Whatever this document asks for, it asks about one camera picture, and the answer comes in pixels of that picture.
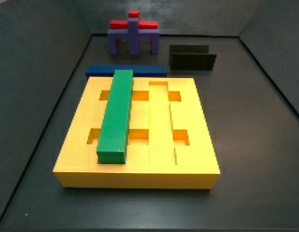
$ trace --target gray wall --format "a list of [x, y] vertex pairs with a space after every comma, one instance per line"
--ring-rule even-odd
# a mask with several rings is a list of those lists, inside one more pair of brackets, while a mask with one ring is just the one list
[[159, 23], [161, 34], [239, 36], [262, 0], [71, 0], [93, 34], [105, 34], [111, 19], [130, 9]]
[[266, 0], [239, 39], [299, 113], [299, 0]]
[[0, 217], [89, 37], [69, 0], [0, 4]]

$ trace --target black block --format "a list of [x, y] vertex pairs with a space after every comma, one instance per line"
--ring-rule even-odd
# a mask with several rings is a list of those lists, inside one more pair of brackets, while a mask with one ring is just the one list
[[214, 66], [215, 54], [209, 54], [207, 45], [170, 45], [169, 65], [171, 70], [207, 70]]

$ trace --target rectangular hole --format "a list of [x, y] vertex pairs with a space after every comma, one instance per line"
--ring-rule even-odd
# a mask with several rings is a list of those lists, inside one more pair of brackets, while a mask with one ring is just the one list
[[109, 98], [110, 91], [101, 91], [98, 100], [105, 101]]
[[149, 85], [167, 85], [167, 82], [149, 82]]
[[167, 92], [169, 102], [181, 102], [181, 94], [179, 91], [169, 91]]
[[99, 136], [99, 129], [90, 128], [87, 139], [86, 139], [86, 144], [97, 143], [98, 136]]
[[131, 101], [149, 101], [149, 91], [133, 91]]
[[[110, 91], [101, 91], [98, 100], [106, 101], [110, 95]], [[143, 101], [149, 100], [149, 91], [133, 91], [131, 101]]]
[[173, 130], [173, 141], [175, 146], [189, 146], [187, 130]]
[[146, 129], [129, 129], [127, 132], [127, 145], [149, 145], [149, 130]]
[[[167, 86], [167, 82], [149, 82], [149, 85], [165, 85], [165, 86]], [[167, 91], [167, 100], [169, 100], [169, 102], [181, 102], [179, 91]]]

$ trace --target gray floor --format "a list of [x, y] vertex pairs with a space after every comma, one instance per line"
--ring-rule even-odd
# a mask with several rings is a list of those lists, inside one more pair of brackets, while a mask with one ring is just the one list
[[[211, 72], [193, 76], [221, 178], [210, 191], [63, 189], [51, 169], [85, 86], [89, 64], [167, 64], [169, 44], [209, 44]], [[0, 229], [299, 229], [299, 117], [238, 39], [162, 37], [159, 55], [107, 55], [94, 36], [45, 130]]]

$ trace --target toy block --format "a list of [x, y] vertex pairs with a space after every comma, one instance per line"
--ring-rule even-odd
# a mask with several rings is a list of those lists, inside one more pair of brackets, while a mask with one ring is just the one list
[[137, 10], [130, 10], [127, 12], [127, 18], [138, 18], [139, 15], [138, 15], [138, 11]]
[[125, 20], [110, 20], [110, 29], [126, 29], [127, 23]]
[[138, 22], [138, 29], [158, 29], [158, 23], [157, 22]]
[[155, 22], [138, 22], [138, 11], [130, 11], [127, 18], [127, 26], [123, 22], [110, 21], [110, 29], [107, 30], [107, 41], [110, 54], [117, 53], [117, 43], [119, 39], [127, 40], [129, 53], [138, 54], [138, 41], [142, 38], [150, 39], [151, 54], [158, 53], [159, 30]]
[[169, 65], [171, 70], [207, 70], [214, 66], [215, 54], [207, 45], [170, 45]]
[[87, 79], [53, 169], [61, 185], [210, 189], [219, 168], [191, 78], [133, 78], [125, 164], [98, 163], [95, 146], [111, 81]]
[[133, 90], [133, 71], [115, 70], [97, 143], [99, 164], [123, 164]]
[[134, 77], [165, 77], [165, 65], [90, 65], [86, 69], [86, 78], [94, 76], [113, 76], [115, 70], [131, 70]]

